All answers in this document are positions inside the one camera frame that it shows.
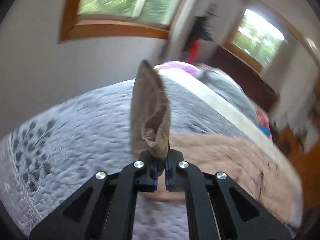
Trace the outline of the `beige quilted jacket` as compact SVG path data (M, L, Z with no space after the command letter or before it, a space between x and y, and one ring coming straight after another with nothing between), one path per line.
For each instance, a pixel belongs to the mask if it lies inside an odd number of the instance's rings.
M281 222L299 227L302 186L272 141L233 105L183 70L158 72L142 61L133 85L131 154L169 148L201 171L226 172Z

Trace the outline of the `grey floral bedspread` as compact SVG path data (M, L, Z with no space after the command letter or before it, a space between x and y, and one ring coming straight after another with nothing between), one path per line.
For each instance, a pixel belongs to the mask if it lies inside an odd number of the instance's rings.
M190 74L162 70L171 106L172 134L214 134L258 146L290 193L285 225L302 223L300 179L257 126ZM131 163L133 80L99 88L34 116L1 140L1 217L12 233L31 230L96 172L116 173Z

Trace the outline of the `blue object on bed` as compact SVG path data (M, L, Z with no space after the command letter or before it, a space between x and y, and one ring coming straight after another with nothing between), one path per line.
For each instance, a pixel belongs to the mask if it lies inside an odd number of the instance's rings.
M260 126L259 129L266 135L268 138L272 137L271 131L268 127Z

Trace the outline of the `red patterned pillow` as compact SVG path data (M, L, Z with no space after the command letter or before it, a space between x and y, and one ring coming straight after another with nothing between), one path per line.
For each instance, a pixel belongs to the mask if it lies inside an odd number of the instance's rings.
M258 120L258 127L259 128L264 127L266 129L270 129L269 117L268 117L267 113L257 105L255 105L254 110L255 110L255 113L257 116L257 120Z

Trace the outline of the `wooden wardrobe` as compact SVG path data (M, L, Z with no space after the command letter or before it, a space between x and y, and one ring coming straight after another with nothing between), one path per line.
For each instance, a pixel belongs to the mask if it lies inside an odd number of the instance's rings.
M319 206L319 77L280 124L277 146L301 179L304 209Z

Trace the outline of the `grey pillow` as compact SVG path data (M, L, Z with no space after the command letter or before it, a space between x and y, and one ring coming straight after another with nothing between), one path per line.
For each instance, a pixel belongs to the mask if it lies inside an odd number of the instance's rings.
M200 70L197 79L224 98L258 126L258 117L242 88L225 72L218 68Z

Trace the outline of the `dark wooden headboard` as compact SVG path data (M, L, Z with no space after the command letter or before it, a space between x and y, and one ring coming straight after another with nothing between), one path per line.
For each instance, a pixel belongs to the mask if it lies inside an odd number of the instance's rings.
M279 95L260 75L230 51L218 46L210 59L210 65L228 74L244 93L266 113L276 105Z

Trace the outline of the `purple blanket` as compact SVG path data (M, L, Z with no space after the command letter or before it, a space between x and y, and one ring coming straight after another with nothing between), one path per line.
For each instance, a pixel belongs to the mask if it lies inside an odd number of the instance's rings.
M168 61L168 62L154 66L155 70L173 69L173 68L181 69L194 77L197 77L198 73L200 72L199 68L195 67L192 64L182 62L182 61Z

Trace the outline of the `red hanging item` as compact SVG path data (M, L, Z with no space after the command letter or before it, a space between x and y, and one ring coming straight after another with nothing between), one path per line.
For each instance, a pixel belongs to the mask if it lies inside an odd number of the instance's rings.
M188 47L188 57L187 57L187 62L192 64L199 53L199 49L200 49L200 39L194 39L191 41L189 47Z

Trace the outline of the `white curtain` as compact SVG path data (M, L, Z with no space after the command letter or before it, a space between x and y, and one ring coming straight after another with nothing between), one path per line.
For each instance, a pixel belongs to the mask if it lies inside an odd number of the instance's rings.
M186 41L190 29L188 20L193 13L196 2L197 0L181 0L169 31L168 41L159 57L161 62L176 60L180 57L183 43Z

